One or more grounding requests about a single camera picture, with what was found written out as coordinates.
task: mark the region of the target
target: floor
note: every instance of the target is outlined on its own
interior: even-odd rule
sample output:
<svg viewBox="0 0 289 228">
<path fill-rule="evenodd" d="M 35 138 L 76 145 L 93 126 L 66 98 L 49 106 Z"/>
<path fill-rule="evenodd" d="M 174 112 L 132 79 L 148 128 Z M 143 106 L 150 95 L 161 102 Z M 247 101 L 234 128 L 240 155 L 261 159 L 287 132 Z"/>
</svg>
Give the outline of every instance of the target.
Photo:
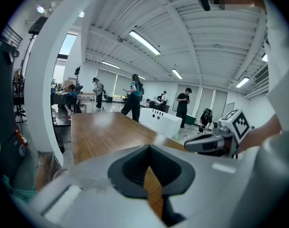
<svg viewBox="0 0 289 228">
<path fill-rule="evenodd" d="M 102 106 L 105 112 L 120 112 L 123 108 L 123 103 L 107 103 L 106 101 L 102 102 Z M 132 118 L 132 112 L 129 112 L 127 115 L 128 117 Z M 24 122 L 23 124 L 18 124 L 18 127 L 22 128 L 23 136 L 29 142 L 29 153 L 24 158 L 23 163 L 21 164 L 20 168 L 17 171 L 16 178 L 13 180 L 12 185 L 15 188 L 23 189 L 23 190 L 32 190 L 35 181 L 35 173 L 37 169 L 37 164 L 39 161 L 38 152 L 34 147 L 34 143 L 30 136 L 28 123 Z M 180 144 L 184 144 L 184 142 L 190 138 L 198 136 L 198 127 L 197 126 L 190 126 L 185 125 L 186 131 L 180 130 L 178 137 L 173 140 L 177 141 Z M 60 134 L 63 139 L 63 144 L 65 148 L 65 152 L 63 153 L 64 157 L 64 169 L 69 169 L 73 167 L 74 158 L 73 158 L 73 146 L 71 142 L 71 134 L 70 134 L 70 127 L 57 127 L 56 133 Z"/>
</svg>

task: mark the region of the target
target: man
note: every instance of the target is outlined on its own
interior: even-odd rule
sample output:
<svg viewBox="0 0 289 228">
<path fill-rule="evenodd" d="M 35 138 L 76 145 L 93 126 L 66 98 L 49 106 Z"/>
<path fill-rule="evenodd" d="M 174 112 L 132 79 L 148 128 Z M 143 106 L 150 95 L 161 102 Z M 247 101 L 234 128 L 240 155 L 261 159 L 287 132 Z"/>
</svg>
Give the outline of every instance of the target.
<svg viewBox="0 0 289 228">
<path fill-rule="evenodd" d="M 161 104 L 161 110 L 163 112 L 165 112 L 165 105 L 167 105 L 167 102 L 168 102 L 168 95 L 167 95 L 167 92 L 164 91 L 164 95 L 162 96 L 162 104 Z"/>
<path fill-rule="evenodd" d="M 203 111 L 200 119 L 200 127 L 198 129 L 198 133 L 203 133 L 203 131 L 206 131 L 211 126 L 212 118 L 212 111 L 209 108 L 206 108 Z"/>
<path fill-rule="evenodd" d="M 287 99 L 289 95 L 289 25 L 270 0 L 214 1 L 221 1 L 225 4 L 225 9 L 258 7 L 267 14 L 268 33 L 264 45 L 269 71 L 267 98 L 277 115 L 273 115 L 262 127 L 248 132 L 241 142 L 241 151 L 244 151 L 253 146 L 261 146 L 268 137 L 279 134 L 281 130 L 289 130 L 289 99 Z"/>
<path fill-rule="evenodd" d="M 186 88 L 184 93 L 181 93 L 177 96 L 176 101 L 178 101 L 177 113 L 176 116 L 182 118 L 181 129 L 186 131 L 184 128 L 184 123 L 186 122 L 187 117 L 187 105 L 190 103 L 189 94 L 192 93 L 190 88 Z"/>
<path fill-rule="evenodd" d="M 147 99 L 146 103 L 147 103 L 148 108 L 154 108 L 154 109 L 159 109 L 159 106 L 161 104 L 158 100 L 155 100 L 155 99 L 153 99 L 153 101 L 151 101 L 150 99 Z"/>
</svg>

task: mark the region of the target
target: fluorescent light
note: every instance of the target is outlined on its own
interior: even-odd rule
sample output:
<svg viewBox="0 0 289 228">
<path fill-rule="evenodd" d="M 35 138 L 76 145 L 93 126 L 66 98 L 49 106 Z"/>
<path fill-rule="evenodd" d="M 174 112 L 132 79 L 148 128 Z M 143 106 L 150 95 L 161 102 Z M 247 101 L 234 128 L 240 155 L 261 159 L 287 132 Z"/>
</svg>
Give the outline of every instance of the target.
<svg viewBox="0 0 289 228">
<path fill-rule="evenodd" d="M 249 78 L 244 77 L 244 79 L 236 86 L 237 88 L 241 88 L 245 83 L 249 81 Z"/>
<path fill-rule="evenodd" d="M 110 64 L 110 63 L 107 63 L 107 62 L 105 62 L 105 61 L 102 61 L 101 63 L 103 63 L 103 64 L 105 64 L 105 65 L 109 65 L 109 66 L 114 67 L 114 68 L 118 68 L 118 69 L 120 69 L 120 67 L 115 66 L 115 65 Z"/>
<path fill-rule="evenodd" d="M 179 78 L 179 79 L 183 79 L 183 77 L 181 77 L 179 75 L 179 73 L 176 71 L 176 69 L 172 69 L 172 72 L 175 73 L 175 75 Z"/>
<path fill-rule="evenodd" d="M 41 6 L 37 7 L 37 11 L 39 13 L 44 13 L 44 8 L 42 8 Z"/>
<path fill-rule="evenodd" d="M 160 54 L 160 51 L 157 50 L 149 41 L 147 41 L 145 38 L 143 38 L 141 35 L 139 35 L 136 31 L 132 30 L 129 35 L 136 40 L 138 40 L 141 44 L 146 46 L 148 49 L 153 51 L 156 55 Z"/>
<path fill-rule="evenodd" d="M 262 60 L 263 60 L 264 62 L 268 62 L 268 58 L 267 58 L 266 53 L 264 53 L 264 55 L 262 56 Z"/>
</svg>

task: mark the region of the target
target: table surface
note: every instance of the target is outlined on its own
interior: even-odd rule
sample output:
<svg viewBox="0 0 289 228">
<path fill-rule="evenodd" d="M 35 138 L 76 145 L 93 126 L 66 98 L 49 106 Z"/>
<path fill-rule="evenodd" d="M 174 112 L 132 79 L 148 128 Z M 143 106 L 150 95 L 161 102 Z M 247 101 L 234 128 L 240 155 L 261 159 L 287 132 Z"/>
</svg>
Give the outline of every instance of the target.
<svg viewBox="0 0 289 228">
<path fill-rule="evenodd" d="M 184 146 L 133 121 L 121 113 L 73 114 L 71 137 L 75 165 L 87 159 L 143 144 L 164 145 L 181 151 Z M 149 167 L 144 188 L 155 213 L 161 217 L 162 188 Z"/>
</svg>

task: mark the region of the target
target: ceiling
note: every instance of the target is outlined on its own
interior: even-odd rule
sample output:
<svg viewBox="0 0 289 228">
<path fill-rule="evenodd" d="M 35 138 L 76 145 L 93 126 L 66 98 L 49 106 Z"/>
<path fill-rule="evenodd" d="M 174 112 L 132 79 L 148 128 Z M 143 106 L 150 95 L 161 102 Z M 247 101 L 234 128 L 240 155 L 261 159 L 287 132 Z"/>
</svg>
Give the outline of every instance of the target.
<svg viewBox="0 0 289 228">
<path fill-rule="evenodd" d="M 121 67 L 119 72 L 147 80 L 201 83 L 244 93 L 260 85 L 255 76 L 266 65 L 261 59 L 266 16 L 258 8 L 230 11 L 212 5 L 206 12 L 198 0 L 96 0 L 91 6 L 83 18 L 90 21 L 82 41 L 87 63 L 104 60 Z M 129 36 L 131 30 L 161 54 Z M 244 77 L 250 82 L 237 89 Z"/>
</svg>

